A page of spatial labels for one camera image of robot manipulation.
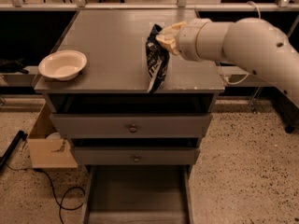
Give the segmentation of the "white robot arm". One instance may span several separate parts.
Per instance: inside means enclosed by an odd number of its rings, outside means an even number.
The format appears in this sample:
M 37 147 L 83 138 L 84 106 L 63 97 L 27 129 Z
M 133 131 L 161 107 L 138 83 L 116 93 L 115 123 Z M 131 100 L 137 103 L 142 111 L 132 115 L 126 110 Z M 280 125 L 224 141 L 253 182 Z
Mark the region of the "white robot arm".
M 299 106 L 299 53 L 268 21 L 194 19 L 164 27 L 159 44 L 187 61 L 230 63 L 266 81 Z

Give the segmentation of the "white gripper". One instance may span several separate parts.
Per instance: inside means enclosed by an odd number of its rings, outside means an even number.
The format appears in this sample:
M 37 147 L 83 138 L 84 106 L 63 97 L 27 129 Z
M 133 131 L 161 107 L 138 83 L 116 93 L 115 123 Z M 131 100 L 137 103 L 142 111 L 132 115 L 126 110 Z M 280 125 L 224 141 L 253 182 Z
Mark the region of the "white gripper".
M 156 35 L 159 44 L 172 53 L 179 55 L 186 61 L 201 62 L 197 52 L 197 38 L 201 29 L 210 22 L 210 19 L 193 19 L 186 24 L 185 21 L 164 27 Z

